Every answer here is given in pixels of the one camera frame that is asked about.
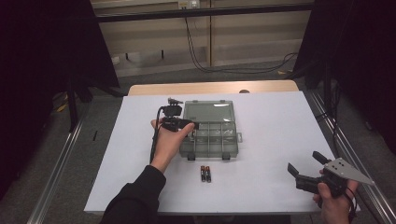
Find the black jacket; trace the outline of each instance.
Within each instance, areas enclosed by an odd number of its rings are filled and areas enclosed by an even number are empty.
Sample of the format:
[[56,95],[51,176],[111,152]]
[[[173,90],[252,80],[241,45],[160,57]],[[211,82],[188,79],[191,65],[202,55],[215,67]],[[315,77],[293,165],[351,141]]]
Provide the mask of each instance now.
[[156,223],[158,197],[165,186],[165,176],[148,165],[133,184],[126,184],[110,202],[101,224]]

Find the white tabletop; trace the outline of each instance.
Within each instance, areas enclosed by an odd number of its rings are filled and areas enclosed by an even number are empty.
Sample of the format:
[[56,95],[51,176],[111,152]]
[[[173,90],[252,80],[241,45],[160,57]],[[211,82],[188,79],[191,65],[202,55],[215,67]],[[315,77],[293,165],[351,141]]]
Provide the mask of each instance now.
[[[249,94],[151,95],[124,97],[85,211],[103,214],[120,189],[149,163],[149,124],[167,98],[179,101],[231,100],[236,128],[243,135],[236,159],[187,161],[178,154],[165,172],[160,214],[293,214],[319,211],[312,194],[295,188],[288,162],[302,175],[319,176],[318,151],[331,150],[300,91]],[[210,166],[212,182],[201,181]]]

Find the wire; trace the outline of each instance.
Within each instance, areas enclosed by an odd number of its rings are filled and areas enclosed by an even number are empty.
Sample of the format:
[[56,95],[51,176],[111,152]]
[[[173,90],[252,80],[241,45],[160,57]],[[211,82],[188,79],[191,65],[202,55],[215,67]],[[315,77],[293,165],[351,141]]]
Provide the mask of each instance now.
[[[194,45],[192,43],[192,38],[191,38],[191,33],[190,33],[190,27],[189,23],[187,22],[187,18],[184,18],[186,22],[186,27],[187,27],[187,39],[189,41],[189,50],[190,50],[190,55],[192,62],[194,63],[195,67],[198,68],[200,71],[205,72],[205,73],[214,73],[214,72],[222,72],[222,73],[230,73],[230,74],[262,74],[262,73],[269,73],[272,71],[275,71],[276,69],[279,69],[283,65],[285,65],[290,59],[292,59],[294,56],[296,56],[298,53],[293,52],[285,55],[283,58],[283,61],[281,64],[273,66],[273,67],[265,67],[265,68],[228,68],[228,69],[208,69],[202,67],[195,54],[195,49]],[[236,72],[234,70],[256,70],[257,72]]]
[[158,133],[160,132],[160,127],[158,127],[158,124],[160,122],[160,113],[161,111],[164,109],[164,106],[161,106],[158,109],[158,113],[157,113],[157,118],[155,120],[155,127],[154,127],[154,136],[152,137],[152,145],[151,145],[151,152],[149,154],[149,163],[152,162],[152,160],[154,159],[154,154],[155,154],[155,147],[157,146],[157,140],[158,140]]
[[356,195],[355,195],[355,193],[353,192],[352,189],[350,189],[350,188],[347,188],[347,189],[349,190],[349,192],[352,193],[353,198],[355,198],[355,207],[353,209],[356,211],[356,209],[358,209],[358,199],[356,198]]
[[337,116],[337,106],[339,105],[341,100],[341,88],[340,86],[336,85],[336,87],[332,91],[332,109],[331,111],[325,111],[324,113],[321,113],[319,115],[315,116],[315,119],[319,122],[321,119],[325,119],[330,116],[331,112],[334,117]]
[[[355,196],[355,193],[353,193],[353,191],[350,188],[347,188],[347,189],[349,189],[350,192],[352,192],[352,194]],[[355,197],[355,204],[354,204],[353,199],[351,199],[349,197],[349,195],[347,195],[346,192],[344,192],[344,196],[347,198],[347,200],[350,203],[350,211],[349,211],[348,219],[349,219],[349,223],[351,223],[353,218],[356,217],[356,208],[358,207],[358,203],[356,201],[356,197]]]
[[338,151],[337,141],[335,139],[338,129],[338,105],[341,100],[341,88],[338,83],[335,86],[332,96],[332,117],[334,118],[334,124],[332,126],[332,146],[334,147],[334,152],[336,157],[340,157],[340,152]]

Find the human hand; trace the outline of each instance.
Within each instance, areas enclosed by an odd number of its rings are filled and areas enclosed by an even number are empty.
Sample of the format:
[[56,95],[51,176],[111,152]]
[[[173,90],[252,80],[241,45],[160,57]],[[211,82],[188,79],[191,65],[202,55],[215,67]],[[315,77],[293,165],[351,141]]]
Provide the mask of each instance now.
[[[151,121],[151,126],[155,127],[156,120]],[[177,154],[183,138],[194,128],[194,123],[186,125],[182,130],[174,133],[165,128],[161,128],[158,133],[157,146],[155,147],[154,159],[151,164],[161,172],[165,172],[166,167],[172,158]]]
[[[347,181],[347,187],[354,193],[358,185],[359,183],[354,180]],[[353,200],[353,194],[349,189],[346,191],[346,194]],[[318,203],[320,198],[322,199],[321,217],[324,222],[326,224],[349,223],[348,215],[351,204],[346,196],[342,195],[338,198],[333,198],[329,187],[325,183],[318,184],[318,191],[319,194],[315,194],[313,200]]]

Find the black cable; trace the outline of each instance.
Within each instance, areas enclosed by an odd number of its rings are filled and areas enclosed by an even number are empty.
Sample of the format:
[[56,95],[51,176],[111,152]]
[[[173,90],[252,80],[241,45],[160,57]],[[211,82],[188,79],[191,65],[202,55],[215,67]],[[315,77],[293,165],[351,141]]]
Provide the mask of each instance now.
[[157,113],[157,118],[155,120],[155,127],[154,127],[154,136],[152,137],[152,145],[151,145],[151,152],[149,154],[149,163],[152,162],[154,159],[154,154],[155,154],[155,147],[157,146],[157,140],[158,140],[158,133],[160,132],[160,127],[158,127],[158,123],[160,122],[160,113],[164,109],[164,106],[161,106],[158,109]]
[[336,143],[336,135],[338,129],[338,105],[341,100],[341,88],[338,83],[335,86],[335,90],[333,90],[332,97],[332,117],[334,119],[334,124],[332,126],[332,146],[334,147],[334,153],[337,158],[340,157],[340,152],[338,151],[337,143]]
[[353,203],[353,200],[349,197],[349,195],[347,195],[346,192],[344,192],[344,196],[347,198],[347,200],[350,203],[350,211],[349,211],[349,215],[348,215],[348,219],[349,219],[349,223],[352,222],[353,218],[356,217],[356,208],[358,207],[358,203],[356,202],[356,197],[355,197],[355,204]]
[[[207,69],[202,67],[196,57],[195,54],[195,49],[194,45],[192,43],[192,38],[191,38],[191,33],[190,33],[190,27],[189,23],[187,22],[187,18],[184,19],[186,22],[186,27],[187,27],[187,39],[189,41],[189,50],[190,50],[190,55],[192,62],[194,63],[195,67],[198,68],[200,71],[205,72],[205,73],[214,73],[214,72],[222,72],[222,73],[230,73],[230,74],[262,74],[262,73],[269,73],[272,71],[275,71],[276,69],[282,67],[285,65],[291,58],[293,58],[295,55],[298,53],[289,53],[283,58],[283,62],[279,65],[273,66],[273,67],[266,67],[266,68],[228,68],[228,69]],[[264,71],[259,71],[259,72],[235,72],[234,70],[264,70]]]

